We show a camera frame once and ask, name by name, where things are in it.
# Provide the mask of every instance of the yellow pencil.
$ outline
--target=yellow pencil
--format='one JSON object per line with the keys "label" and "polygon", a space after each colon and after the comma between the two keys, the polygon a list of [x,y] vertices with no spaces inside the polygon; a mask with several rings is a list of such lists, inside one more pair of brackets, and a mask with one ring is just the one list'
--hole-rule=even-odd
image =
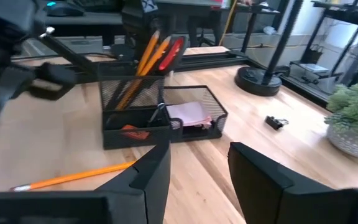
{"label": "yellow pencil", "polygon": [[150,54],[153,52],[155,45],[157,44],[158,38],[160,37],[160,31],[155,31],[152,38],[149,41],[149,44],[147,44],[146,50],[143,53],[143,56],[139,62],[139,65],[137,67],[136,75],[140,73],[140,71],[143,70],[144,66],[147,63],[147,60],[150,57]]}
{"label": "yellow pencil", "polygon": [[49,180],[42,180],[42,181],[34,182],[31,184],[20,185],[20,186],[11,188],[11,191],[22,192],[22,191],[28,191],[28,190],[33,190],[33,189],[39,189],[42,187],[48,187],[51,185],[61,184],[61,183],[68,182],[68,181],[73,181],[73,180],[78,180],[78,179],[82,179],[82,178],[86,178],[86,177],[92,177],[92,176],[96,176],[96,175],[105,174],[108,172],[123,170],[123,169],[126,169],[126,168],[130,167],[131,165],[133,165],[133,163],[135,163],[135,161],[125,162],[125,163],[119,164],[119,165],[113,165],[113,166],[103,167],[100,169],[80,172],[77,174],[64,175],[61,177],[56,177],[56,178],[52,178]]}
{"label": "yellow pencil", "polygon": [[[169,46],[169,43],[171,41],[171,37],[167,37],[161,45],[158,47],[158,49],[155,51],[155,54],[153,54],[150,61],[147,62],[147,65],[144,67],[144,69],[139,73],[139,76],[145,76],[147,75],[151,68],[154,66],[154,64],[157,62],[157,60],[161,57],[164,50]],[[142,80],[136,80],[128,89],[127,93],[124,95],[122,100],[119,102],[119,104],[116,107],[116,110],[123,110],[127,104],[128,101],[133,97],[133,94],[135,93],[136,89],[139,87]]]}

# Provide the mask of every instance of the cable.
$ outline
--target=cable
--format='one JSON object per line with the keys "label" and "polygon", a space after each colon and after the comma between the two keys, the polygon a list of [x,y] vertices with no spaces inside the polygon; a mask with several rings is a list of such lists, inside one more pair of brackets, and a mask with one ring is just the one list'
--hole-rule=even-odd
{"label": "cable", "polygon": [[[109,58],[114,58],[116,59],[115,56],[110,55],[110,54],[104,54],[104,53],[80,53],[80,55],[97,55],[97,56],[103,56],[103,57],[109,57]],[[29,57],[16,57],[16,58],[12,58],[12,60],[30,60],[30,59],[41,59],[41,58],[52,58],[52,57],[61,57],[58,54],[53,54],[53,55],[38,55],[38,56],[29,56]]]}
{"label": "cable", "polygon": [[230,8],[229,15],[228,15],[227,20],[226,20],[226,24],[224,25],[223,34],[222,34],[221,39],[219,40],[218,46],[222,46],[223,38],[226,35],[227,29],[229,28],[229,24],[230,24],[230,22],[232,20],[233,12],[234,12],[234,9],[236,8],[236,6],[237,6],[237,0],[234,0],[232,6]]}

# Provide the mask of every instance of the green succulent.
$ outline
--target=green succulent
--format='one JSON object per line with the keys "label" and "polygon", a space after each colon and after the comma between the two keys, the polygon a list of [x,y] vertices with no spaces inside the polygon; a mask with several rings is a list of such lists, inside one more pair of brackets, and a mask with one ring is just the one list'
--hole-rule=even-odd
{"label": "green succulent", "polygon": [[350,88],[338,85],[328,100],[327,109],[333,113],[326,117],[326,124],[339,133],[352,130],[358,134],[358,83]]}

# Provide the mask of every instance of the potted plant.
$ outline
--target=potted plant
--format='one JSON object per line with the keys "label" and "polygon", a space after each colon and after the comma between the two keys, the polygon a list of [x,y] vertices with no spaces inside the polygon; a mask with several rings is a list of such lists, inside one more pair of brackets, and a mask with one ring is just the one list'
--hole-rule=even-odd
{"label": "potted plant", "polygon": [[338,85],[329,98],[326,117],[327,137],[338,149],[358,157],[358,83],[351,87]]}

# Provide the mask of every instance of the paper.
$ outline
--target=paper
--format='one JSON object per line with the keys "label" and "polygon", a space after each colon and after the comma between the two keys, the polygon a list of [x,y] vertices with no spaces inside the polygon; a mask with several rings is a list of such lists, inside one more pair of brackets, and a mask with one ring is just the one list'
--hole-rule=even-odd
{"label": "paper", "polygon": [[171,118],[181,119],[184,127],[210,125],[212,121],[211,115],[197,101],[167,106],[167,110]]}

